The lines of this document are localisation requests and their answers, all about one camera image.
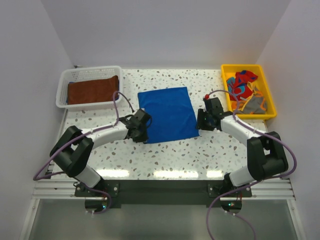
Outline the white plastic laundry basket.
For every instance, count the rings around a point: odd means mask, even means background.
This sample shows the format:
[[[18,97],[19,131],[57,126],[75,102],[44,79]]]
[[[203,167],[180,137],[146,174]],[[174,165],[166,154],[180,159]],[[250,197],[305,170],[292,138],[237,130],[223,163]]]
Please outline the white plastic laundry basket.
[[[114,103],[112,100],[96,103],[84,104],[69,104],[68,100],[68,85],[70,83],[78,83],[83,81],[109,79],[113,76],[118,76],[118,90],[124,92],[124,78],[123,70],[120,66],[96,66],[96,67],[78,67],[67,69],[62,72],[55,98],[55,104],[58,108],[67,109],[69,111],[88,111],[88,110],[101,110],[112,108]]]

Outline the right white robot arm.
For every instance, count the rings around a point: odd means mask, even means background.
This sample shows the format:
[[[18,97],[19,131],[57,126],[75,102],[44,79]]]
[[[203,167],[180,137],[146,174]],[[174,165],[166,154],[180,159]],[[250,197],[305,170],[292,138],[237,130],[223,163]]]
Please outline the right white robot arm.
[[[276,132],[260,134],[230,111],[224,111],[219,98],[204,98],[204,109],[197,112],[196,128],[227,133],[246,147],[246,166],[226,173],[221,194],[235,196],[242,186],[286,172],[289,168],[284,147]]]

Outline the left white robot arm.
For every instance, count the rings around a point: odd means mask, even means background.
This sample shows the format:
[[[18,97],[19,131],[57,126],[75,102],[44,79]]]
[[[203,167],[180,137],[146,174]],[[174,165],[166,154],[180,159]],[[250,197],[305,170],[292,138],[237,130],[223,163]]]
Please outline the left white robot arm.
[[[140,108],[133,114],[119,117],[115,123],[96,128],[79,129],[70,126],[57,141],[49,156],[68,177],[81,182],[92,196],[107,189],[104,179],[88,165],[93,149],[102,145],[131,139],[135,143],[148,140],[147,129],[152,116]]]

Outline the grey cloth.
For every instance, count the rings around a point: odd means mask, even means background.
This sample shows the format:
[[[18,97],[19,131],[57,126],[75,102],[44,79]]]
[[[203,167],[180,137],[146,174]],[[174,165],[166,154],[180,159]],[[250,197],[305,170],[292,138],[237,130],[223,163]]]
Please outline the grey cloth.
[[[245,115],[264,115],[267,109],[268,105],[265,98],[254,95],[240,105],[239,112]]]

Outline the red and blue cloth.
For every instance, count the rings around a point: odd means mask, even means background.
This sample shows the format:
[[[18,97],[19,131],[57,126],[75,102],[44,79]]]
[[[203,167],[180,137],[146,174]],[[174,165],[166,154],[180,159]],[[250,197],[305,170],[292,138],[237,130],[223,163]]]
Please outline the red and blue cloth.
[[[227,79],[227,89],[231,93],[229,96],[231,101],[244,100],[249,98],[253,94],[252,86],[258,76],[248,70],[242,70],[235,73],[235,77]]]

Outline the orange cloth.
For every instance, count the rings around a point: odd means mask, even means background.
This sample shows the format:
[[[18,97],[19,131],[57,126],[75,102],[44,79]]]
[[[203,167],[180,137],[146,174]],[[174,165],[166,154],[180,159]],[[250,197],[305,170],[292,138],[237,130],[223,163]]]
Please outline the orange cloth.
[[[267,102],[263,93],[253,82],[243,83],[238,86],[227,85],[232,93],[229,96],[231,109],[245,115],[261,115],[267,112]]]

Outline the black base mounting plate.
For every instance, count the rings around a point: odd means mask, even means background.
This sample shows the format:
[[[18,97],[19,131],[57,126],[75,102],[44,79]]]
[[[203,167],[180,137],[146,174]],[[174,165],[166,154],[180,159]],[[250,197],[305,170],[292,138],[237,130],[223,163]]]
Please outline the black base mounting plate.
[[[100,211],[110,204],[205,205],[221,194],[238,189],[226,180],[101,180],[92,190],[74,183],[74,195],[85,198],[85,208]]]

